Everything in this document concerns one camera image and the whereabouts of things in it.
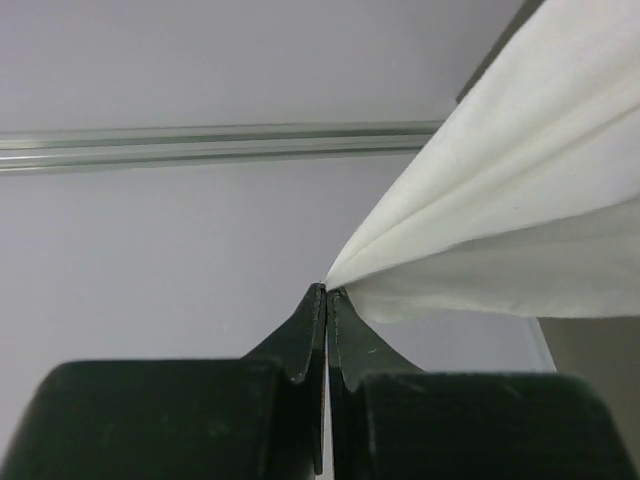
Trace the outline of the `white printed t shirt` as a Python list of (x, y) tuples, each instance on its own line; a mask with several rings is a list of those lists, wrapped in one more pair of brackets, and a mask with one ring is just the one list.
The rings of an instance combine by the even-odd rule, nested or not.
[(329, 270), (372, 322), (639, 312), (639, 5), (544, 1)]

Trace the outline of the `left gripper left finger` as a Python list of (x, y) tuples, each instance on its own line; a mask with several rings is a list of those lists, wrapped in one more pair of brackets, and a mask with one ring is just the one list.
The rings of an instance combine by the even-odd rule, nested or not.
[(41, 382), (5, 479), (312, 479), (323, 470), (326, 291), (236, 359), (74, 361)]

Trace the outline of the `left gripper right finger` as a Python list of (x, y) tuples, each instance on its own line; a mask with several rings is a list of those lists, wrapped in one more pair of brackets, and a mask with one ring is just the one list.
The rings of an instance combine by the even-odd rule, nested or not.
[(428, 373), (327, 297), (338, 479), (634, 479), (605, 403), (558, 374)]

